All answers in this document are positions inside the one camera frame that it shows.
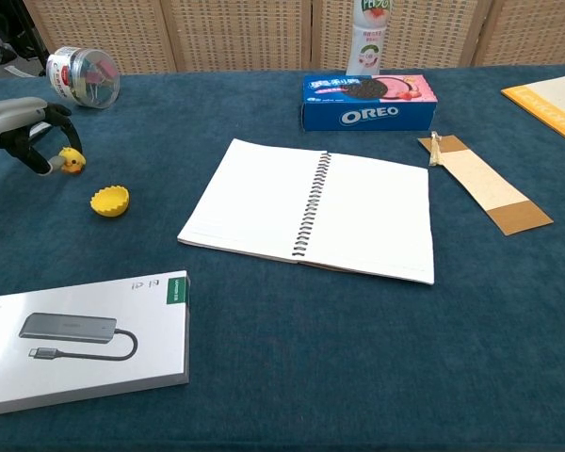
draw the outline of blank white page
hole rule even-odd
[[[332,154],[301,260],[433,284],[427,170]]]
[[[178,240],[296,262],[291,254],[321,154],[233,140]]]

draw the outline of metal spiral binding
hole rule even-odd
[[[327,172],[329,172],[330,164],[331,155],[329,153],[323,153],[320,155],[318,166],[316,167],[316,173],[312,181],[312,187],[310,188],[310,194],[308,195],[308,202],[305,204],[303,218],[299,225],[298,237],[295,239],[295,246],[293,247],[292,253],[293,256],[305,256],[305,251],[307,250],[308,242],[310,241],[310,235],[312,234],[312,228],[314,227],[314,220],[316,218],[316,211],[320,204],[320,198],[322,197],[322,190],[324,189],[324,183],[327,179]]]

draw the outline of orange book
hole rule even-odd
[[[502,89],[502,93],[565,137],[565,76]]]

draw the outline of woven wall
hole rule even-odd
[[[382,68],[467,66],[490,1],[395,0]],[[315,68],[344,69],[351,47],[352,2],[316,0]]]
[[[476,65],[565,63],[565,0],[494,2]]]
[[[176,70],[159,0],[25,0],[46,47],[98,48],[122,73]]]
[[[309,67],[310,0],[162,3],[179,70]]]

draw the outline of blue felt surface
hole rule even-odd
[[[74,108],[78,177],[0,151],[0,295],[192,280],[189,385],[0,415],[2,448],[565,447],[565,139],[500,94],[565,66],[425,71],[433,128],[555,220],[505,237],[431,169],[434,286],[176,242],[233,137],[427,166],[427,133],[302,132],[303,75],[125,76],[108,110]],[[25,95],[57,100],[43,78],[0,80],[0,99]],[[39,150],[64,144],[53,131]],[[115,184],[130,209],[100,218],[90,196]]]

